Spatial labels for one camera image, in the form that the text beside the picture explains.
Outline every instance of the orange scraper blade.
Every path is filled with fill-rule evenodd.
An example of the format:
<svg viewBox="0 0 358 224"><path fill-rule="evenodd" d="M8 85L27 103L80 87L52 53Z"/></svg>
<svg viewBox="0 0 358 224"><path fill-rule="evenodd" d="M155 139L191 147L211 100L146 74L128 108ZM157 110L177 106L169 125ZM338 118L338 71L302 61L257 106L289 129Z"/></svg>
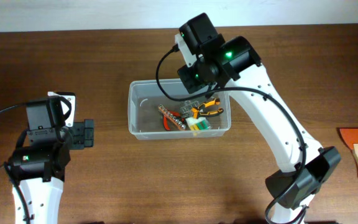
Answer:
<svg viewBox="0 0 358 224"><path fill-rule="evenodd" d="M351 149L354 149L353 144L358 144L358 128L340 128L343 141Z"/></svg>

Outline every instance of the wooden surface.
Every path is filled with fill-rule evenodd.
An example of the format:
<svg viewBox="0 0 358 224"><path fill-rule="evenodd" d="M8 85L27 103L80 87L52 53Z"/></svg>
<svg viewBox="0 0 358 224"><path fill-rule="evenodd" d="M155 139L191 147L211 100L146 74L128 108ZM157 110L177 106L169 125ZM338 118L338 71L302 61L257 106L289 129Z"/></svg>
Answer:
<svg viewBox="0 0 358 224"><path fill-rule="evenodd" d="M336 128L358 127L358 25L220 28L258 51L282 98L342 161L307 220L358 223L358 178ZM71 152L59 223L218 223L263 218L271 201L264 179L278 168L239 105L221 138L138 141L128 131L134 80L154 78L175 29L0 34L0 108L46 95L76 93L76 120L95 120L95 147ZM176 78L180 54L161 76ZM26 125L25 109L0 117L0 163ZM0 223L14 223L12 187L0 170Z"/></svg>

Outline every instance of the white wall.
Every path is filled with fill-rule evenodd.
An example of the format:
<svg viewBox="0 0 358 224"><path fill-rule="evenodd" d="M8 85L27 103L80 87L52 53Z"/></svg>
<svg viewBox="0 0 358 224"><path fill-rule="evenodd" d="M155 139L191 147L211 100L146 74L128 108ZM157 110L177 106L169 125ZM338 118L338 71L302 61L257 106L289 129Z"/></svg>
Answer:
<svg viewBox="0 0 358 224"><path fill-rule="evenodd" d="M0 32L358 22L358 0L0 0Z"/></svg>

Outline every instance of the plastic storage box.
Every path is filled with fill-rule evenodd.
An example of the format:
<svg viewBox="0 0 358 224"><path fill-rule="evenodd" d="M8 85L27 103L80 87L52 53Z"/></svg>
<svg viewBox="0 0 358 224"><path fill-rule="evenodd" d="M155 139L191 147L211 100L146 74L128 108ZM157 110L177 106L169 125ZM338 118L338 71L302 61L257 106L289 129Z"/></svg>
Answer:
<svg viewBox="0 0 358 224"><path fill-rule="evenodd" d="M183 98L190 96L179 78L160 80L163 89L172 97ZM202 93L206 88L193 93ZM155 80L134 81L129 87L128 96L128 126L129 132L139 140L178 139L178 138L209 138L222 136L231 126L230 101L227 92L213 95L221 100L219 107L224 112L219 116L208 118L212 129L202 131L166 131L163 127L162 114L158 111L160 104L179 112L182 102L169 100L158 88ZM197 99L200 103L206 101L203 96Z"/></svg>

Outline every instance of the green light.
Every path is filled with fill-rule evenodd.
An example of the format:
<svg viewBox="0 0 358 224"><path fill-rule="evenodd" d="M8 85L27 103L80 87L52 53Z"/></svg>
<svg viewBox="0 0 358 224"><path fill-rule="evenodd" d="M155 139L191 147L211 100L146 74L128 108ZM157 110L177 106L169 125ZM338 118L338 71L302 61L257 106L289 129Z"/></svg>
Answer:
<svg viewBox="0 0 358 224"><path fill-rule="evenodd" d="M226 53L226 57L227 57L227 58L231 58L232 56L233 56L233 53L232 53L232 52L227 52L227 53Z"/></svg>

